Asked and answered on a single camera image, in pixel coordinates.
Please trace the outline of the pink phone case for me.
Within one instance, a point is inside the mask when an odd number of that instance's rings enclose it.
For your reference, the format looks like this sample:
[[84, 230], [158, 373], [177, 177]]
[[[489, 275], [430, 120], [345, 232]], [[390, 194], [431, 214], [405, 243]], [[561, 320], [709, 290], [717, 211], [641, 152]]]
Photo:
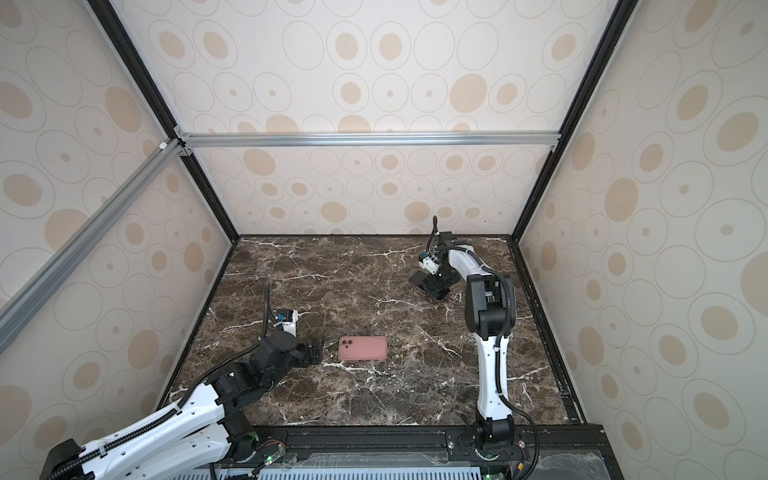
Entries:
[[339, 340], [341, 361], [381, 361], [388, 356], [388, 341], [383, 336], [343, 336]]

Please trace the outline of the black phone purple edge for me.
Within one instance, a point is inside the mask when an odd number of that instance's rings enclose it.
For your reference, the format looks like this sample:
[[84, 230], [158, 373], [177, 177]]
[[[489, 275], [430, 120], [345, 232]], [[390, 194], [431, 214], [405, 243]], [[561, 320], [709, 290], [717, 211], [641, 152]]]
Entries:
[[409, 283], [432, 300], [441, 301], [450, 293], [451, 283], [441, 273], [415, 272]]

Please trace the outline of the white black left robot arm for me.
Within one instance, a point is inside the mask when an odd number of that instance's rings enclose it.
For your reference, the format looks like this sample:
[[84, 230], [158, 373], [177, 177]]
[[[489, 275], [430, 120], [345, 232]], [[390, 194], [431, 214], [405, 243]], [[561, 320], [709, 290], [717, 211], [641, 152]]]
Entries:
[[301, 343], [278, 330], [201, 375], [166, 407], [84, 445], [68, 439], [46, 458], [43, 479], [170, 479], [188, 469], [242, 463], [276, 440], [261, 440], [243, 410], [294, 368], [321, 363], [320, 338]]

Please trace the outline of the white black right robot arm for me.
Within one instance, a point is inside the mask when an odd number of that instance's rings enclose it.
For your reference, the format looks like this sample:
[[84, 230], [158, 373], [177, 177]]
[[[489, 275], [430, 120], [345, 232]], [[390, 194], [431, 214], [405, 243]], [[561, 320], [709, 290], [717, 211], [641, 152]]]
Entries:
[[475, 448], [511, 442], [514, 409], [506, 386], [506, 355], [516, 321], [511, 277], [491, 268], [472, 245], [450, 231], [433, 231], [418, 263], [420, 270], [410, 282], [430, 299], [441, 301], [454, 284], [465, 282], [465, 323], [475, 340], [479, 364]]

